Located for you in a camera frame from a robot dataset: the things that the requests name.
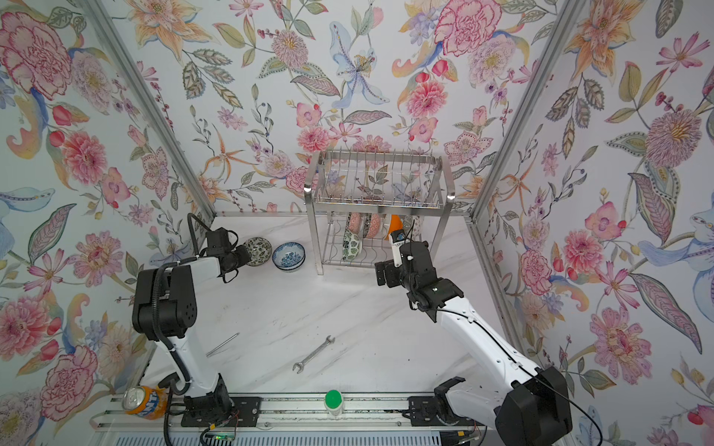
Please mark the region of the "orange white bowl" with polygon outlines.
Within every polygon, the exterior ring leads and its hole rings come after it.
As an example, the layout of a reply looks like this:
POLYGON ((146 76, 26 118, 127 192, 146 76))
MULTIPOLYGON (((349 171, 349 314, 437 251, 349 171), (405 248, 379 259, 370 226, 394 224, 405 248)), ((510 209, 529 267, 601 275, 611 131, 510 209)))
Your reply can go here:
POLYGON ((394 232, 403 232, 403 222, 398 215, 390 216, 388 236, 392 236, 394 232))

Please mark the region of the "green geometric pattern bowl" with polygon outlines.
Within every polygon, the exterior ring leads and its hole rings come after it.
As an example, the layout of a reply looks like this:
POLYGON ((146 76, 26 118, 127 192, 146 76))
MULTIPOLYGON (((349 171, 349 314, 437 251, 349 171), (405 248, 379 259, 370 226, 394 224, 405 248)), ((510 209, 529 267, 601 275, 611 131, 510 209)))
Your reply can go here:
POLYGON ((413 239, 420 239, 423 227, 422 216, 403 216, 403 230, 405 234, 413 239))

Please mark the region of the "green leaf pattern bowl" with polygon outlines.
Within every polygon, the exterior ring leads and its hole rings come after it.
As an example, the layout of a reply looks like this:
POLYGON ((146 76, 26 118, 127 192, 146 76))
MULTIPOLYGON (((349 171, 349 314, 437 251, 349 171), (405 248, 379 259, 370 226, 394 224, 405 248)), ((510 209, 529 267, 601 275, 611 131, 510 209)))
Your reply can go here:
POLYGON ((363 240, 359 234, 351 230, 345 230, 342 242, 342 260, 353 262, 360 256, 363 249, 363 240))

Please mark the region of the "black floral pattern bowl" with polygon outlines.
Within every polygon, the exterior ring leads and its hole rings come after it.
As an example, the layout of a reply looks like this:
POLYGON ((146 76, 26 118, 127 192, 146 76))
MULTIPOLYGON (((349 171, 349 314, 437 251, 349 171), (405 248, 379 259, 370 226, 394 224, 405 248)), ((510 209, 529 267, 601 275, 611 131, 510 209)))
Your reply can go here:
POLYGON ((368 214, 364 222, 364 239, 375 239, 383 228, 382 217, 379 214, 368 214))

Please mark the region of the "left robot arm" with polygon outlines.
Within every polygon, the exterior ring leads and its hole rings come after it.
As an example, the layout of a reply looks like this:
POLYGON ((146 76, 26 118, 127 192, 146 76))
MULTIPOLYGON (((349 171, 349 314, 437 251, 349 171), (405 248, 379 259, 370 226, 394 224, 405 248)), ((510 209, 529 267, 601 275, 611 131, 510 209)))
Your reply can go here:
POLYGON ((188 416, 217 424, 233 416, 235 409, 221 374, 208 362, 192 331, 198 316, 196 286, 214 279, 225 281, 247 265, 251 256, 232 230, 211 230, 193 213, 188 219, 206 231, 206 247, 199 245, 190 228, 192 256, 139 273, 132 325, 173 362, 174 371, 160 382, 160 388, 182 397, 188 416))

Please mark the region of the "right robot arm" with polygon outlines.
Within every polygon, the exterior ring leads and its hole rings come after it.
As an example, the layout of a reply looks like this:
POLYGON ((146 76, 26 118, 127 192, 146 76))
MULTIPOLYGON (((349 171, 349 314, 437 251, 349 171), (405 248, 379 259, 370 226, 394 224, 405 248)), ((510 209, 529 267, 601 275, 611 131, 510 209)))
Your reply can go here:
POLYGON ((404 230, 388 236, 392 259, 377 262, 380 286, 405 288, 411 310, 426 314, 470 353, 485 382, 455 376, 435 388, 442 419, 471 420, 494 429, 506 445, 552 445, 571 433, 572 409, 565 377, 522 355, 478 314, 464 292, 438 275, 428 243, 404 230))

